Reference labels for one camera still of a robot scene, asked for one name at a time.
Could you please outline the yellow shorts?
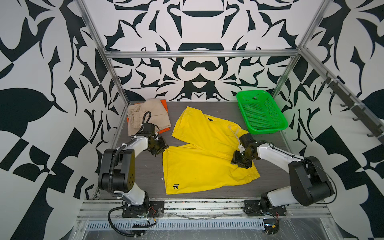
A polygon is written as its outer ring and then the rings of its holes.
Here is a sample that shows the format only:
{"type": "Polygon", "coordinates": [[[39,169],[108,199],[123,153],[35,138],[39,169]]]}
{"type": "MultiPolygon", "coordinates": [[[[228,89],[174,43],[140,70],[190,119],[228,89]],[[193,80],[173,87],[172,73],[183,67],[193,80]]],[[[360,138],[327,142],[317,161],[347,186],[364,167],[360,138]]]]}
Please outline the yellow shorts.
{"type": "Polygon", "coordinates": [[[169,147],[163,153],[167,195],[245,185],[258,179],[255,164],[245,169],[231,163],[239,150],[239,137],[245,134],[247,131],[236,123],[187,107],[172,133],[185,144],[169,147]]]}

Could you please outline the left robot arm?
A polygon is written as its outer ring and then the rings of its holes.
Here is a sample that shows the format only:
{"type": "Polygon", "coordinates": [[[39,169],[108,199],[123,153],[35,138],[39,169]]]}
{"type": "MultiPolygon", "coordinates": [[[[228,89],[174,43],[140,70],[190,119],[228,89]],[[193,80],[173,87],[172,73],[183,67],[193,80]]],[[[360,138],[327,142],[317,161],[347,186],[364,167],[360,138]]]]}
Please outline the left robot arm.
{"type": "Polygon", "coordinates": [[[157,156],[169,147],[163,137],[158,135],[158,130],[154,124],[144,123],[127,143],[105,150],[98,188],[123,200],[129,207],[146,211],[149,208],[149,196],[136,184],[135,160],[142,152],[148,151],[157,156]]]}

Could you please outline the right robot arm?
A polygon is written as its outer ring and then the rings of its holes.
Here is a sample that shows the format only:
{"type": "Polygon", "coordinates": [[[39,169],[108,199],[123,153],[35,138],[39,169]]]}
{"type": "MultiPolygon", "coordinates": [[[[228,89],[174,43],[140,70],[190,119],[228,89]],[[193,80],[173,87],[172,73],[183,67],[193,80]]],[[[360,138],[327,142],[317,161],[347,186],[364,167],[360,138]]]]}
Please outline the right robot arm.
{"type": "Polygon", "coordinates": [[[262,194],[260,210],[267,211],[291,204],[308,207],[337,196],[334,181],[316,157],[296,156],[272,143],[256,141],[251,134],[242,135],[238,141],[239,150],[233,154],[232,165],[250,169],[255,160],[265,160],[289,174],[289,186],[262,194]]]}

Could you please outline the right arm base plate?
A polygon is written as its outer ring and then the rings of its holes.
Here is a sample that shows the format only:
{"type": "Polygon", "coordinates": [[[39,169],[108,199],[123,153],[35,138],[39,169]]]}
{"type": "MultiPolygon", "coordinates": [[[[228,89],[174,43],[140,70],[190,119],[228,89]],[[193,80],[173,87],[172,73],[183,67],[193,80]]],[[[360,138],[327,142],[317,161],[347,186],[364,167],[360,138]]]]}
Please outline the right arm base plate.
{"type": "Polygon", "coordinates": [[[249,216],[261,216],[261,215],[276,215],[285,216],[286,207],[274,207],[267,199],[261,200],[245,200],[243,212],[249,216]]]}

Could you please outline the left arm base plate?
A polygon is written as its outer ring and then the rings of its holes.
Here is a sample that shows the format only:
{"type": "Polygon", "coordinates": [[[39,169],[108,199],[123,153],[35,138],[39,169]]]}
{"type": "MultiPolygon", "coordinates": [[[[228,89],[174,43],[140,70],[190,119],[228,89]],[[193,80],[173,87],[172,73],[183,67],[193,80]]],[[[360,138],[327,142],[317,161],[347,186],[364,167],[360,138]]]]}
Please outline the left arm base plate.
{"type": "Polygon", "coordinates": [[[155,218],[158,215],[164,213],[165,202],[164,201],[149,201],[144,202],[140,206],[128,206],[125,205],[122,213],[123,218],[155,218]]]}

